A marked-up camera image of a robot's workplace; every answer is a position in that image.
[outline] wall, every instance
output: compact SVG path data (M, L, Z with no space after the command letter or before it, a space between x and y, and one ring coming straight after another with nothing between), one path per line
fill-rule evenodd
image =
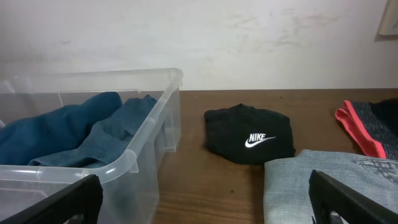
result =
M386 0L3 0L0 73L178 67L184 90L398 87Z

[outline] nike logo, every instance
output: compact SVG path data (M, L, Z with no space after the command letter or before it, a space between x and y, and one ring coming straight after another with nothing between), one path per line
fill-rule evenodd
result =
M266 134L260 134L260 133L250 134L249 138L244 143L244 146L246 146L247 148L251 148L251 147L257 146L258 144L262 143L263 141L276 138L276 136L269 137L269 138L265 138L265 136L266 136Z

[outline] plastic bin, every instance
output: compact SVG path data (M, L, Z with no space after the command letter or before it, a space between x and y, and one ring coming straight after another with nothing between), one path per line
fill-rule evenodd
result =
M122 156L107 166L0 166L0 220L96 174L104 195L98 223L150 223L159 200L157 168L164 152L176 150L181 136L181 79L182 72L170 68L0 80L0 120L5 125L63 105L80 104L103 91L118 92L123 102L146 94L158 100Z

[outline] wooden table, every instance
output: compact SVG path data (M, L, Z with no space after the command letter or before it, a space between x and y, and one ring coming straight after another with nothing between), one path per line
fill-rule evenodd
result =
M290 118L294 146L360 154L334 117L343 100L380 101L398 90L182 91L182 136L159 169L160 203L154 223L264 223L264 166L234 164L204 146L207 110L238 103Z

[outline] red trim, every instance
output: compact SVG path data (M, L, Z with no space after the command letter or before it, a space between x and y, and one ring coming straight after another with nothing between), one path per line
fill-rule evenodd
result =
M343 124L348 134L358 143L365 155L387 159L382 144L374 140L366 131L351 102L345 100L343 106L344 108L336 110L335 117Z

